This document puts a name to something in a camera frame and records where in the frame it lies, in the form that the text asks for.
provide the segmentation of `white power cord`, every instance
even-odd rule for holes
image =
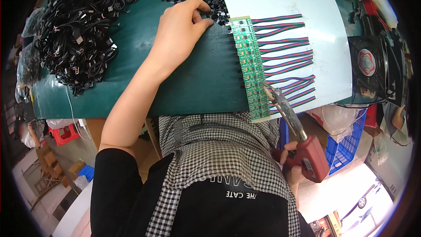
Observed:
[[[71,106],[71,101],[70,101],[70,95],[69,95],[69,90],[67,89],[67,86],[65,85],[66,88],[66,94],[67,94],[67,99],[69,100],[69,104],[70,104],[70,109],[71,109],[71,118],[73,119],[73,123],[75,124],[76,127],[76,131],[79,134],[80,138],[86,141],[92,141],[91,137],[89,136],[87,129],[86,129],[86,120],[85,119],[79,119],[79,124],[83,127],[83,129],[85,130],[87,136],[89,137],[89,140],[86,138],[82,137],[82,134],[80,133],[80,130],[77,128],[77,124],[75,122],[75,116],[73,115],[73,107]]]

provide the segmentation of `red plastic stool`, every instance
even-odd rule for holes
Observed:
[[[55,143],[58,146],[64,145],[64,144],[80,137],[80,135],[77,133],[77,131],[75,129],[74,124],[71,124],[71,125],[68,125],[64,128],[59,128],[59,129],[51,129],[49,127],[48,133],[55,139]]]

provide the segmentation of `white board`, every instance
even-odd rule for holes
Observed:
[[[292,101],[295,103],[308,97],[316,96],[314,101],[294,108],[296,113],[323,106],[329,103],[345,99],[352,95],[352,69],[351,56],[345,27],[335,0],[225,0],[231,18],[250,16],[252,19],[272,18],[277,16],[302,14],[299,19],[282,20],[272,23],[259,23],[269,25],[278,23],[304,22],[305,27],[284,31],[279,34],[263,38],[259,41],[272,41],[288,38],[308,37],[310,46],[302,46],[280,52],[272,52],[264,57],[276,57],[288,53],[296,53],[313,49],[313,64],[290,71],[281,75],[272,76],[270,79],[282,79],[287,77],[307,77],[315,75],[315,82],[306,89],[292,93],[300,93],[308,88],[316,90],[306,96]],[[264,48],[273,48],[280,45],[266,45]],[[272,64],[280,63],[280,60],[271,61]],[[291,83],[274,84],[274,87],[282,87]],[[274,114],[271,118],[279,118],[280,114]]]

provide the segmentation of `hand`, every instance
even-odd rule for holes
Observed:
[[[288,151],[297,149],[297,144],[298,143],[294,141],[285,145],[285,150],[282,151],[281,154],[281,165],[284,165],[287,161]],[[285,180],[287,181],[290,188],[298,187],[298,183],[304,179],[301,166],[293,166],[292,168],[283,166],[282,173],[284,173]]]
[[[168,77],[192,52],[212,19],[202,19],[197,9],[211,9],[203,0],[186,0],[165,10],[160,18],[154,45],[148,56]]]

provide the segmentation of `green circuit board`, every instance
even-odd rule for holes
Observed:
[[[230,18],[231,33],[243,72],[251,122],[270,119],[269,99],[260,81],[265,81],[260,50],[249,16]]]

